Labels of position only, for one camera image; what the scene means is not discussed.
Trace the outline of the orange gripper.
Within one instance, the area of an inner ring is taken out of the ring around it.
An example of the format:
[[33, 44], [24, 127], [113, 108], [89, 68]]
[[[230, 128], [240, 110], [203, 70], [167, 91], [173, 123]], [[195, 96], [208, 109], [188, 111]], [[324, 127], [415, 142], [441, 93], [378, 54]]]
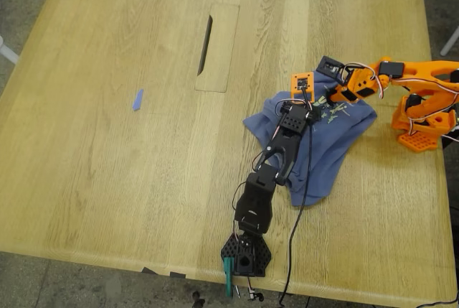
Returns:
[[378, 65], [339, 65], [331, 70], [337, 82], [334, 103], [355, 103], [375, 93], [381, 93]]

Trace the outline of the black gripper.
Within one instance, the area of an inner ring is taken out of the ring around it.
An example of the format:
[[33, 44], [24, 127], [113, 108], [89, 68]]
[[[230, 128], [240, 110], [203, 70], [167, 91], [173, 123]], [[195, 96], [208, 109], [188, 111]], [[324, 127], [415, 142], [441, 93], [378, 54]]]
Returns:
[[[334, 103], [333, 97], [337, 93], [337, 86], [326, 86], [325, 97], [328, 103]], [[303, 101], [304, 112], [301, 113], [301, 120], [305, 122], [318, 122], [321, 120], [321, 109], [314, 106], [310, 101]]]

